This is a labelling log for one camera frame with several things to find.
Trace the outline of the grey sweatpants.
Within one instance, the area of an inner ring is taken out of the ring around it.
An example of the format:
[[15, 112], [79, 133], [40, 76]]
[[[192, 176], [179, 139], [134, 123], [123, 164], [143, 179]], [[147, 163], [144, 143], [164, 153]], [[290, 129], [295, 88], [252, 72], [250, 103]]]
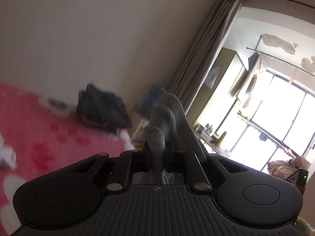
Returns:
[[181, 102], [171, 93], [164, 93], [151, 113], [151, 120], [144, 130], [152, 157], [149, 172], [139, 172], [133, 176], [133, 184], [169, 185], [183, 184], [179, 173], [167, 173], [164, 169], [164, 149], [170, 142], [174, 150], [192, 151], [204, 158], [208, 151], [196, 138], [187, 121]]

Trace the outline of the folding table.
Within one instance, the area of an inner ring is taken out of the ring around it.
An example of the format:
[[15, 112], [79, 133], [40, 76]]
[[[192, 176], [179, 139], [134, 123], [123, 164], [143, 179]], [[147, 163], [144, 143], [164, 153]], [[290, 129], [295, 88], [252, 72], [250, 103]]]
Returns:
[[201, 141], [201, 144], [205, 147], [208, 153], [216, 153], [218, 155], [228, 158], [230, 156], [227, 150], [224, 150], [217, 143], [219, 136], [213, 131], [212, 125], [202, 126], [200, 124], [196, 125], [194, 128], [194, 133], [197, 139]]

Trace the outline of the white water dispenser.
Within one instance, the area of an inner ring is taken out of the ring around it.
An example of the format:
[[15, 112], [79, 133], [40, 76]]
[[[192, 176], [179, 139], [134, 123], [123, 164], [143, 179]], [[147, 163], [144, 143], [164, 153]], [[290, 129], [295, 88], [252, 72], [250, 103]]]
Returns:
[[149, 120], [134, 111], [131, 114], [132, 127], [128, 130], [131, 142], [136, 147], [142, 147], [145, 142], [144, 129], [149, 124]]

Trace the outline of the blue water bottle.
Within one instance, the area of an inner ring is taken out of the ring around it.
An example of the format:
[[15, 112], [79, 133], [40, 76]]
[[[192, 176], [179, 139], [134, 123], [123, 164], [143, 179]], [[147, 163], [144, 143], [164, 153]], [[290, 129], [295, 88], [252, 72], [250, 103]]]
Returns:
[[151, 118], [152, 109], [158, 104], [160, 97], [166, 90], [158, 85], [153, 85], [143, 100], [136, 106], [137, 111], [146, 119]]

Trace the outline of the black folded garment on stack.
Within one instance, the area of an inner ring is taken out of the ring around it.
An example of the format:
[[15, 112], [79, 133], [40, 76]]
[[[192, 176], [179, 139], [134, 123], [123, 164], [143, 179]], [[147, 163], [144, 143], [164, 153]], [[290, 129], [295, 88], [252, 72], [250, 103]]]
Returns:
[[119, 129], [132, 127], [132, 121], [122, 99], [112, 92], [103, 92], [92, 84], [79, 91], [76, 116]]

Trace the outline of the olive cabinet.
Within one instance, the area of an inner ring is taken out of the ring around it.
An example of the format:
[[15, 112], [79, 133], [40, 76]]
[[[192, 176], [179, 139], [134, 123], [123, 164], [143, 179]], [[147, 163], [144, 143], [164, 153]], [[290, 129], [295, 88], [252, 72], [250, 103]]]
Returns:
[[217, 129], [236, 100], [247, 69], [236, 51], [221, 49], [186, 117], [192, 129]]

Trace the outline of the pink floral blanket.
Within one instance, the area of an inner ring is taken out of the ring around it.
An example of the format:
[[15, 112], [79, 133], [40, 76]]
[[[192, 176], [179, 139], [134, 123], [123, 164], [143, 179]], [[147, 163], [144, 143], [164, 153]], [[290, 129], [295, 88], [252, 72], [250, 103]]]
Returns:
[[117, 157], [133, 149], [127, 130], [117, 134], [81, 124], [75, 107], [1, 83], [1, 146], [17, 168], [1, 168], [1, 235], [20, 227], [12, 200], [23, 183], [100, 152]]

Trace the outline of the beige curtain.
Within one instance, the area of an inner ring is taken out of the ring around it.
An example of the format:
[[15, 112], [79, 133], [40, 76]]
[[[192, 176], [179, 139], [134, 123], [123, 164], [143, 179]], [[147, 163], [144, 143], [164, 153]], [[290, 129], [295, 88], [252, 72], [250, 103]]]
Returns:
[[167, 90], [188, 112], [207, 78], [239, 14], [243, 0], [218, 0], [208, 13], [192, 46], [178, 67]]

